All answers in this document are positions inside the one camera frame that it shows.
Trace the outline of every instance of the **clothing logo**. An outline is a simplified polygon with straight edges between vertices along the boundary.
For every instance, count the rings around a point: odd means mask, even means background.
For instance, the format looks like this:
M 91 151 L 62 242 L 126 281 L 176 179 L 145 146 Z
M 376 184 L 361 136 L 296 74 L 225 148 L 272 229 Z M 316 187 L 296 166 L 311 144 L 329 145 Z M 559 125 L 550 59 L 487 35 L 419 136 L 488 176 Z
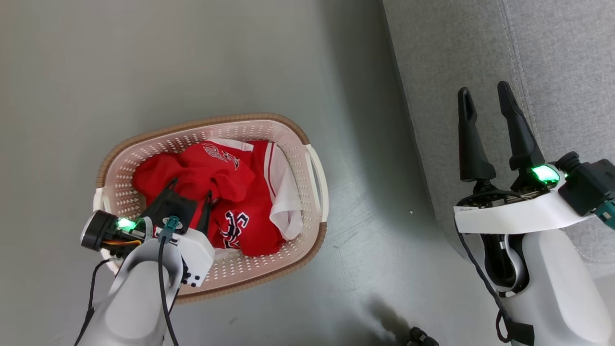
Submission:
M 210 156 L 214 158 L 218 158 L 224 162 L 232 162 L 235 165 L 235 171 L 239 168 L 238 158 L 227 153 L 224 150 L 219 151 L 218 147 L 216 147 L 214 144 L 205 142 L 203 143 L 203 148 L 205 149 L 205 152 L 207 152 Z
M 224 247 L 226 249 L 239 249 L 239 236 L 248 227 L 250 217 L 244 212 L 235 217 L 232 211 L 226 212 L 224 217 L 229 222 L 226 231 L 221 231 L 224 237 Z

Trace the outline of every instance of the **green light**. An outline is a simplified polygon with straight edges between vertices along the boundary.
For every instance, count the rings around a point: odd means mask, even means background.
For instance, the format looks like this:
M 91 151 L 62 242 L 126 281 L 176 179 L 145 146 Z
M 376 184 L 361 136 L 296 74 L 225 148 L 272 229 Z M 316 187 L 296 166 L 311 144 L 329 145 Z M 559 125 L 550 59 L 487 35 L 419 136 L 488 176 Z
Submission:
M 117 227 L 125 231 L 133 230 L 135 229 L 136 226 L 137 226 L 137 223 L 130 221 L 129 219 L 121 218 L 117 221 Z
M 543 183 L 551 184 L 560 181 L 560 175 L 557 174 L 555 169 L 552 169 L 545 164 L 532 168 L 532 171 L 534 172 L 536 178 L 538 178 L 538 180 L 542 181 Z

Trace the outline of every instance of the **red stripe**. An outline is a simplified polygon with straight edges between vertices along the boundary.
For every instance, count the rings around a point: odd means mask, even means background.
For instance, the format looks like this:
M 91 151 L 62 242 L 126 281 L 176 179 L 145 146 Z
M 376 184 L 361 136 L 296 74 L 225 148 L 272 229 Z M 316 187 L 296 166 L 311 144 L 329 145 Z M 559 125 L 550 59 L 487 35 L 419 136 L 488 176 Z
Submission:
M 276 196 L 276 192 L 273 190 L 273 184 L 271 183 L 271 159 L 273 158 L 273 149 L 274 149 L 274 145 L 273 143 L 271 143 L 271 154 L 269 154 L 269 164 L 267 165 L 267 177 L 269 178 L 269 189 L 271 190 L 271 192 L 273 192 L 273 197 Z

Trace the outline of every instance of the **teal connector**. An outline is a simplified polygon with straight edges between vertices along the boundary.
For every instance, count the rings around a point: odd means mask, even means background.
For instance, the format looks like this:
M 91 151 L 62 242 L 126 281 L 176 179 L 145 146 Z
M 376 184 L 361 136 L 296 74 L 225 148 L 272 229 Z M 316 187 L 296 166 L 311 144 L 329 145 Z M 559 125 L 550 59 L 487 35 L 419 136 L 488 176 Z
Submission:
M 606 201 L 599 205 L 594 212 L 596 216 L 609 226 L 612 230 L 615 230 L 615 202 Z

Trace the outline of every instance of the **gray floor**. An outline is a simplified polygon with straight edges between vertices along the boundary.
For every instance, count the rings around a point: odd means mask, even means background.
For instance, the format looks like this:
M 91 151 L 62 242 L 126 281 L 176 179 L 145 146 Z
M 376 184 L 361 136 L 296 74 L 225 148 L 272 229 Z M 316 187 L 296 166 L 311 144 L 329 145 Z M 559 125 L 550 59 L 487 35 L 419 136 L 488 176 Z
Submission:
M 434 225 L 380 7 L 3 2 L 0 344 L 72 345 L 100 260 L 78 236 L 115 144 L 253 111 L 295 120 L 320 153 L 327 240 L 300 271 L 177 306 L 181 345 L 392 345 L 416 324 L 442 345 L 499 344 L 493 302 Z

